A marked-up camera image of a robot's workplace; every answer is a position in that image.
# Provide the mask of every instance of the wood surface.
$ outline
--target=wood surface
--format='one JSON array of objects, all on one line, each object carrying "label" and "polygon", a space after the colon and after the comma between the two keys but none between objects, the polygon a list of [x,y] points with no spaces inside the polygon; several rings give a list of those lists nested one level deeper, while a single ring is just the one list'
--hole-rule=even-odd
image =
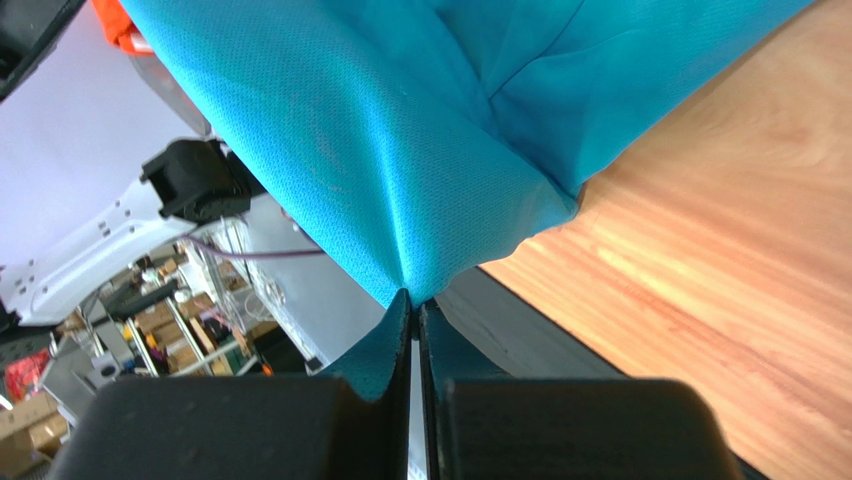
[{"label": "wood surface", "polygon": [[804,11],[484,266],[776,479],[852,478],[852,1]]}]

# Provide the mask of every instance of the red object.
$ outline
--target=red object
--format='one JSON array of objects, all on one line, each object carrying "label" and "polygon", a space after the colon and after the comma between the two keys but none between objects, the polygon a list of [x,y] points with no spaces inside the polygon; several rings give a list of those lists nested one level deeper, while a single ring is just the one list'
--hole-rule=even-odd
[{"label": "red object", "polygon": [[12,403],[18,403],[35,393],[41,372],[49,361],[50,354],[45,348],[6,367],[6,393]]},{"label": "red object", "polygon": [[92,5],[104,27],[107,42],[130,55],[153,54],[118,0],[92,0]]}]

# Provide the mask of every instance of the orange object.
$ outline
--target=orange object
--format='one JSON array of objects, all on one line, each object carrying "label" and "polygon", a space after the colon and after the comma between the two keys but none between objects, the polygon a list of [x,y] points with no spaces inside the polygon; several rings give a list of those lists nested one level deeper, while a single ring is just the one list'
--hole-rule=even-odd
[{"label": "orange object", "polygon": [[153,55],[153,50],[118,0],[92,0],[107,42],[130,55]]}]

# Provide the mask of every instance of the table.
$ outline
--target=table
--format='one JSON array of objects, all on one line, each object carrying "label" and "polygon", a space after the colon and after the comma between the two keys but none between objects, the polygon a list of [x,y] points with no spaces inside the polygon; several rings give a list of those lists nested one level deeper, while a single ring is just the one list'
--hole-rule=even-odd
[{"label": "table", "polygon": [[772,478],[852,469],[852,2],[818,2],[484,269]]}]

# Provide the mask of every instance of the blue cloth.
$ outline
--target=blue cloth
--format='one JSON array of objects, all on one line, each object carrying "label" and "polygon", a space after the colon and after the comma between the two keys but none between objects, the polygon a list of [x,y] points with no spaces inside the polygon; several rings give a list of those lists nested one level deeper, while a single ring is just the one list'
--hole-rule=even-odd
[{"label": "blue cloth", "polygon": [[383,305],[577,212],[590,176],[809,0],[123,0]]}]

